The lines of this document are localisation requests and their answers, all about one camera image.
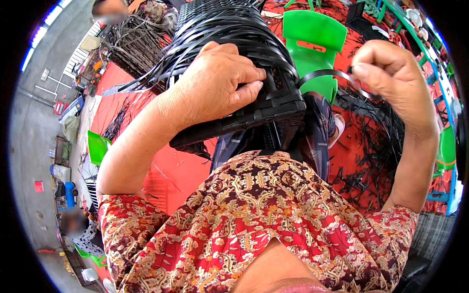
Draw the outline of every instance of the sleeve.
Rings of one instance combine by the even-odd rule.
[[[418,215],[410,209],[394,206],[364,216],[367,229],[356,233],[385,277],[390,292],[399,283],[407,262]]]
[[[104,252],[117,289],[169,216],[133,195],[104,195],[99,207]]]

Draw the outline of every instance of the paisley pattern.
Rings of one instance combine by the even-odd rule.
[[[417,214],[363,216],[284,152],[228,160],[173,216],[140,197],[106,195],[99,215],[121,292],[228,292],[277,238],[332,290],[392,291]]]

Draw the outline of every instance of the left hand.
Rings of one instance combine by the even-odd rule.
[[[254,102],[265,70],[238,53],[234,44],[207,43],[182,77],[160,99],[159,110],[181,131],[223,118]]]
[[[129,5],[129,15],[134,14],[137,12],[138,8],[140,7],[141,1],[140,0],[134,0],[130,5]]]

